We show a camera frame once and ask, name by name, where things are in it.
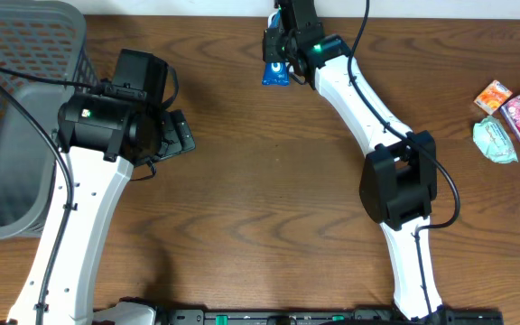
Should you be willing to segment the blue Oreo packet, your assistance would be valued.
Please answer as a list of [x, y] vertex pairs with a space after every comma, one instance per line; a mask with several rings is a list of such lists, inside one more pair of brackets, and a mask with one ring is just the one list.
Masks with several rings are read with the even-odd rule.
[[262, 78], [263, 86], [283, 86], [290, 84], [286, 65], [281, 62], [266, 63], [265, 72]]

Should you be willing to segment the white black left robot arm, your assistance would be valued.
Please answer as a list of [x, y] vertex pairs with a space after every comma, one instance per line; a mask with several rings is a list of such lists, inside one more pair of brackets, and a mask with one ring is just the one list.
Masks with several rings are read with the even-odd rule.
[[134, 168], [195, 149], [184, 115], [164, 98], [172, 66], [148, 52], [120, 52], [115, 75], [58, 112], [59, 157], [51, 205], [9, 324], [163, 324], [164, 311], [124, 298], [95, 311], [98, 266], [116, 205]]

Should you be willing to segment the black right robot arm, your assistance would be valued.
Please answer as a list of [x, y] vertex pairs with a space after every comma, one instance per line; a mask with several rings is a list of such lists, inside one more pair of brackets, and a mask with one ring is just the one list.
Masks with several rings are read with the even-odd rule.
[[429, 240], [437, 192], [435, 142], [414, 133], [378, 97], [352, 51], [326, 34], [312, 1], [276, 0], [278, 23], [265, 30], [263, 59], [283, 63], [339, 113], [365, 157], [359, 196], [380, 225], [395, 279], [394, 304], [411, 321], [432, 321], [442, 305]]

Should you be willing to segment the mint green snack packet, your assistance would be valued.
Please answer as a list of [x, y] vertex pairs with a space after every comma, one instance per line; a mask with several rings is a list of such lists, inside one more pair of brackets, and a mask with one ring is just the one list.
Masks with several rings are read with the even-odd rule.
[[516, 163], [515, 148], [510, 137], [498, 119], [485, 117], [473, 126], [473, 142], [477, 148], [494, 163]]

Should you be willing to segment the dark grey plastic basket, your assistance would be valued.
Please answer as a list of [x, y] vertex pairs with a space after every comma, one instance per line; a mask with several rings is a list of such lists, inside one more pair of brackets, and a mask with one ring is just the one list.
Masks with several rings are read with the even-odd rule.
[[37, 237], [51, 202], [55, 158], [12, 95], [49, 136], [61, 104], [98, 83], [83, 14], [60, 1], [0, 1], [0, 239]]

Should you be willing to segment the orange small carton box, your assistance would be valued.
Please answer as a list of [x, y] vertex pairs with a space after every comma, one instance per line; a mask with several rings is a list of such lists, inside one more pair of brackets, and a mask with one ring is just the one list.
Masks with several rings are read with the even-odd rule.
[[493, 115], [512, 95], [513, 92], [509, 88], [498, 80], [493, 80], [478, 94], [473, 103], [488, 115]]

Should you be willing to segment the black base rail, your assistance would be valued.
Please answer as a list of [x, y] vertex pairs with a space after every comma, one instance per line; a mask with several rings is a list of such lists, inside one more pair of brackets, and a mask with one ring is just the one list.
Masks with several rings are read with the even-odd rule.
[[503, 325], [499, 311], [454, 311], [439, 308], [431, 316], [406, 319], [391, 309], [354, 311], [203, 311], [173, 310], [156, 325]]

